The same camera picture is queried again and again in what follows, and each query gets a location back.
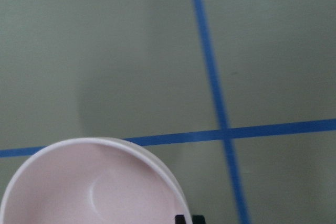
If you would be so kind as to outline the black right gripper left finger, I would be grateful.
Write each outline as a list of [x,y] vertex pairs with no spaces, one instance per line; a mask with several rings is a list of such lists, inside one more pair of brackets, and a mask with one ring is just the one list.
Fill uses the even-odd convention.
[[186,219],[184,215],[175,216],[175,224],[186,224]]

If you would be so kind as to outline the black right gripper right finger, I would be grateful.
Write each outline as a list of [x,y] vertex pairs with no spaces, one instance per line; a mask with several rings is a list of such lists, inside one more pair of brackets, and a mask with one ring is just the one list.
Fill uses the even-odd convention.
[[193,224],[205,224],[205,217],[203,215],[192,215]]

